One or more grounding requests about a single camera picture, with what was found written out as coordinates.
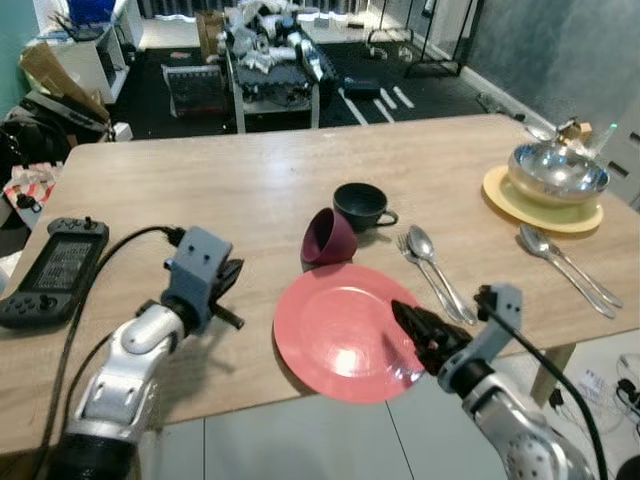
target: pink plate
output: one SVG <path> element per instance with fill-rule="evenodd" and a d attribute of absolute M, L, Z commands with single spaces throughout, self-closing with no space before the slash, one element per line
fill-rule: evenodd
<path fill-rule="evenodd" d="M 391 300 L 417 305 L 389 277 L 351 264 L 316 268 L 278 303 L 274 335 L 300 380 L 345 402 L 375 403 L 407 390 L 424 370 Z"/>

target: yellow plate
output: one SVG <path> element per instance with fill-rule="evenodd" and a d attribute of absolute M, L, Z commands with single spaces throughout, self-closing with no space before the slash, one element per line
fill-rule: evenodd
<path fill-rule="evenodd" d="M 487 197 L 501 210 L 523 222 L 555 232 L 578 233 L 600 225 L 602 207 L 596 200 L 570 207 L 547 207 L 529 200 L 511 183 L 506 165 L 487 173 L 482 187 Z"/>

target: black teacup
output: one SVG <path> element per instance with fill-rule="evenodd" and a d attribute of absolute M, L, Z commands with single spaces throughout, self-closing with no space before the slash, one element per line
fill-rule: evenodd
<path fill-rule="evenodd" d="M 387 197 L 382 190 L 366 183 L 347 183 L 339 187 L 333 194 L 333 207 L 356 233 L 398 223 L 398 215 L 387 210 Z M 391 220 L 378 222 L 382 215 L 388 215 Z"/>

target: metal bowl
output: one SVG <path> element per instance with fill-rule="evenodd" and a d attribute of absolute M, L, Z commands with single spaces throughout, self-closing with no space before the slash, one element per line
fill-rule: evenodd
<path fill-rule="evenodd" d="M 554 207 L 588 202 L 609 184 L 604 168 L 553 141 L 517 147 L 509 158 L 508 175 L 523 195 Z"/>

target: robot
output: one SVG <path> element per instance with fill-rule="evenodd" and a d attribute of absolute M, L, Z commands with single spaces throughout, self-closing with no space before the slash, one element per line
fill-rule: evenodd
<path fill-rule="evenodd" d="M 52 455 L 49 479 L 124 479 L 158 396 L 154 373 L 191 334 L 206 331 L 212 317 L 236 328 L 242 319 L 217 305 L 237 280 L 241 260 L 229 260 L 229 242 L 198 227 L 187 231 L 172 259 L 169 287 L 147 301 L 110 340 L 105 364 L 93 376 Z M 518 328 L 521 292 L 507 284 L 480 291 Z M 582 453 L 548 425 L 531 398 L 489 363 L 511 337 L 491 318 L 475 338 L 437 315 L 393 301 L 400 326 L 416 355 L 445 392 L 494 446 L 510 479 L 593 479 Z"/>

